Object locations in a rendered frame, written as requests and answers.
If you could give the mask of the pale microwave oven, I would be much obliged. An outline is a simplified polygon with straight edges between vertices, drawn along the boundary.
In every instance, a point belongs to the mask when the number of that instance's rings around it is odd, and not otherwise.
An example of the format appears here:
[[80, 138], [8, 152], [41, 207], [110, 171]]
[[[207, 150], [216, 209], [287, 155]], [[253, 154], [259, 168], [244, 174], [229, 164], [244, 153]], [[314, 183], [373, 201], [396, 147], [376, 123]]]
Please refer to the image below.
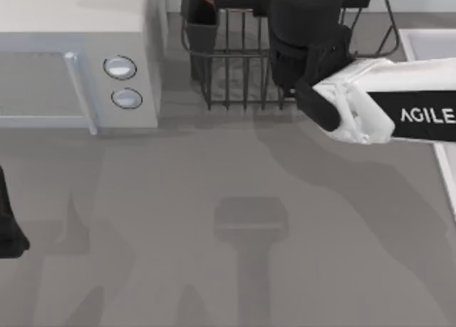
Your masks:
[[[81, 57], [98, 133], [158, 126], [168, 21], [165, 0], [0, 0], [0, 52], [66, 52]], [[103, 61], [131, 58], [138, 71], [119, 81]], [[123, 110], [111, 93], [133, 88], [142, 105]]]

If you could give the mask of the dark grey cutlery holder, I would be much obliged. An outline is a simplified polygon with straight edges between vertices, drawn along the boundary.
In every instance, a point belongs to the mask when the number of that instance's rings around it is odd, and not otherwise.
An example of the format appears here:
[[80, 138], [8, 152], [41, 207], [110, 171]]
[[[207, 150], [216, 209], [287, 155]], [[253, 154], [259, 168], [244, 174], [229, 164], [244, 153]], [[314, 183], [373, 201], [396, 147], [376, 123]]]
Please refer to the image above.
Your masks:
[[190, 48], [191, 79], [200, 82], [204, 80], [204, 62], [212, 59], [195, 53], [213, 52], [217, 36], [217, 12], [206, 0], [182, 0], [181, 14]]

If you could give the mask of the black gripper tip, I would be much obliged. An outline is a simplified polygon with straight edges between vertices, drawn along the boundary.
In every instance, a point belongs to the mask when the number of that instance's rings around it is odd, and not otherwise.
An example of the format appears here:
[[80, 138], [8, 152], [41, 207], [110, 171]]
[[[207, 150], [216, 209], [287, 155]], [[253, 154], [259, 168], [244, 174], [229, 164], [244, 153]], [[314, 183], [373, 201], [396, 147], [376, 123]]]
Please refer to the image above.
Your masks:
[[30, 246], [14, 216], [4, 170], [0, 166], [0, 259], [18, 259]]

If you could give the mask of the round microwave knob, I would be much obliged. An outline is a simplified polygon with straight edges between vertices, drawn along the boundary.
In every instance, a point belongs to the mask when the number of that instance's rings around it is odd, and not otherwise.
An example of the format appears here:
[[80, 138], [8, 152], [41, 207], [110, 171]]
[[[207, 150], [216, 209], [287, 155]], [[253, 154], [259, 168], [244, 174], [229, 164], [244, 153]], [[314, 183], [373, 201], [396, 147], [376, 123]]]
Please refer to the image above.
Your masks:
[[111, 93], [113, 104], [123, 110], [134, 110], [143, 104], [142, 95], [133, 88], [123, 88]]
[[126, 81], [135, 76], [138, 67], [135, 62], [127, 56], [115, 56], [103, 61], [103, 70], [113, 79]]

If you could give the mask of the microwave oven door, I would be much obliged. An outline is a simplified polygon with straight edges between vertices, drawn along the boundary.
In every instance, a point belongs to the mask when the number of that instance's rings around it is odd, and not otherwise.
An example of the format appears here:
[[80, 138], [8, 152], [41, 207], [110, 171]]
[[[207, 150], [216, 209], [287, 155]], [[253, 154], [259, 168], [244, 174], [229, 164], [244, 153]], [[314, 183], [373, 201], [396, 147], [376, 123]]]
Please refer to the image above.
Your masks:
[[[65, 52], [0, 52], [0, 129], [89, 131], [63, 58]], [[95, 116], [92, 91], [79, 66]]]

